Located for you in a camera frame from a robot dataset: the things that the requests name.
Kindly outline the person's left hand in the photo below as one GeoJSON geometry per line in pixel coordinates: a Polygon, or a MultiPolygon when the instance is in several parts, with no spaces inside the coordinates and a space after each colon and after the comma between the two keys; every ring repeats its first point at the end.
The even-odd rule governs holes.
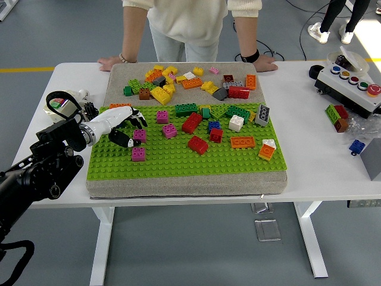
{"type": "Polygon", "coordinates": [[[257,72],[271,72],[278,69],[276,59],[266,55],[260,55],[253,65],[257,72]]]}

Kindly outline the person's right hand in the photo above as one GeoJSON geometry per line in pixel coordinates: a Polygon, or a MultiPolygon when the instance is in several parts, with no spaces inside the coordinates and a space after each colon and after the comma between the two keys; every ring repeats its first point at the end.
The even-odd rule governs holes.
{"type": "Polygon", "coordinates": [[[122,61],[118,56],[112,56],[112,57],[102,57],[97,60],[97,63],[99,63],[101,66],[99,67],[100,71],[102,72],[110,72],[113,65],[120,64],[122,61]]]}

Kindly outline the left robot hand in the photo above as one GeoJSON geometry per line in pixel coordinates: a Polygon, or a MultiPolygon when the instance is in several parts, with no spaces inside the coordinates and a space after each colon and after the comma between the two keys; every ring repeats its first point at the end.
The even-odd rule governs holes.
{"type": "Polygon", "coordinates": [[[138,129],[148,126],[139,110],[131,106],[122,106],[104,111],[91,121],[83,123],[80,128],[88,146],[96,144],[102,135],[108,135],[111,142],[123,148],[137,147],[141,144],[141,140],[130,138],[124,132],[117,130],[117,126],[126,120],[138,129]]]}

